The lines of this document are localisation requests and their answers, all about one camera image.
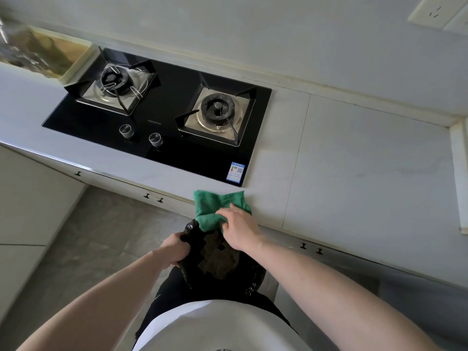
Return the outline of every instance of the gas stove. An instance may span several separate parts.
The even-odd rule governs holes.
[[[242,186],[271,89],[104,49],[46,128]]]

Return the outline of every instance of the green towel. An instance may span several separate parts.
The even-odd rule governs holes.
[[[200,225],[202,232],[221,228],[223,222],[227,219],[222,215],[215,214],[219,208],[229,208],[230,203],[242,208],[249,214],[252,214],[250,206],[245,203],[244,191],[229,193],[227,195],[218,195],[216,193],[198,190],[193,193],[195,201],[195,219]]]

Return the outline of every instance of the person's left arm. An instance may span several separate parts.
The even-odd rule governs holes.
[[[182,260],[182,233],[85,292],[36,330],[17,351],[115,349],[162,270]]]

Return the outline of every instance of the blue and white sticker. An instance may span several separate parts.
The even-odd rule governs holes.
[[[240,183],[242,174],[244,173],[245,165],[238,164],[237,162],[231,162],[231,168],[227,173],[226,180],[235,183]]]

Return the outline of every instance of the black pants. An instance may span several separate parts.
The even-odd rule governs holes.
[[[169,277],[161,284],[156,297],[151,303],[143,322],[141,323],[140,328],[135,333],[135,337],[138,340],[140,335],[149,325],[149,323],[161,315],[162,313],[167,312],[168,310],[177,308],[185,303],[197,302],[197,301],[208,301],[208,300],[228,300],[235,301],[244,304],[250,304],[251,306],[258,307],[260,309],[266,310],[267,312],[273,313],[283,319],[286,324],[289,324],[288,320],[284,315],[278,310],[278,308],[273,304],[268,297],[254,292],[250,296],[238,295],[238,296],[227,296],[219,292],[212,293],[197,293],[196,291],[190,289],[185,283],[182,272],[178,267],[174,267],[169,274]]]

